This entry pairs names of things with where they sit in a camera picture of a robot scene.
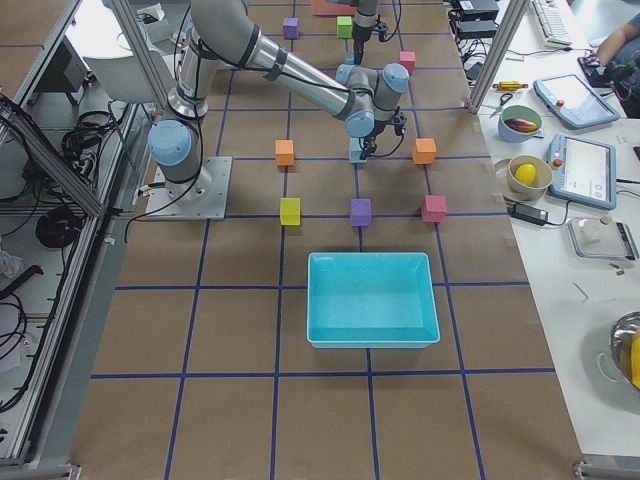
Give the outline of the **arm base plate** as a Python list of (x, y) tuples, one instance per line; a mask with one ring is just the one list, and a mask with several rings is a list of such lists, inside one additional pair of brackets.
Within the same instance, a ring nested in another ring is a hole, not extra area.
[(188, 183), (151, 189), (145, 213), (159, 220), (224, 220), (232, 165), (231, 156), (206, 157), (198, 181), (188, 193), (173, 203)]

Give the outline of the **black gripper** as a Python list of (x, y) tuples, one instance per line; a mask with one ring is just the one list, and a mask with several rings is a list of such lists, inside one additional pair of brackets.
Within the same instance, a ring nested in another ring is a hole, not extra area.
[(361, 64), (364, 56), (364, 46), (362, 42), (353, 43), (353, 63)]
[(367, 160), (375, 156), (377, 150), (376, 136), (369, 134), (365, 137), (357, 138), (360, 160)]

